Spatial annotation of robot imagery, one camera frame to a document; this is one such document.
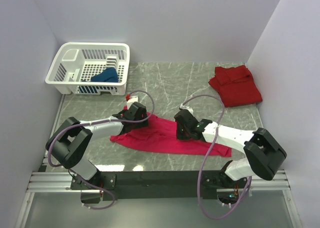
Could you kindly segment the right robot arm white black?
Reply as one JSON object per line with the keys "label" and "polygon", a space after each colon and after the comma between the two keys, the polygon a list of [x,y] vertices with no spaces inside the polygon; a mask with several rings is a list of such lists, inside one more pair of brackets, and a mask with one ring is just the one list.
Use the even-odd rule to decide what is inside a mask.
{"label": "right robot arm white black", "polygon": [[237,181],[254,175],[271,181],[287,158],[286,151],[264,128],[250,131],[219,125],[209,119],[198,121],[187,109],[180,110],[174,120],[179,140],[224,145],[245,155],[227,162],[219,171],[217,183],[222,188],[230,188]]}

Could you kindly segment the pink t shirt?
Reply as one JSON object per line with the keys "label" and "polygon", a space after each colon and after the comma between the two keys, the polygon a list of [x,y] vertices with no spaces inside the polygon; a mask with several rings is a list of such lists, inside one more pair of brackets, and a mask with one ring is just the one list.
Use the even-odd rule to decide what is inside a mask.
{"label": "pink t shirt", "polygon": [[178,140],[174,121],[153,114],[148,123],[148,127],[113,135],[109,140],[129,149],[162,154],[204,156],[210,148],[210,143],[201,140]]}

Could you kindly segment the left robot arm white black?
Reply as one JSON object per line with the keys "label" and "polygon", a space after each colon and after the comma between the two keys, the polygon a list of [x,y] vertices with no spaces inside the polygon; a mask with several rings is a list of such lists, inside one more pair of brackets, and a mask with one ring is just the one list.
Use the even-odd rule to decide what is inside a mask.
{"label": "left robot arm white black", "polygon": [[82,183],[88,189],[102,188],[104,182],[101,172],[84,158],[90,141],[147,127],[147,117],[147,108],[137,101],[105,120],[79,121],[69,117],[48,140],[45,148],[61,166],[81,176]]}

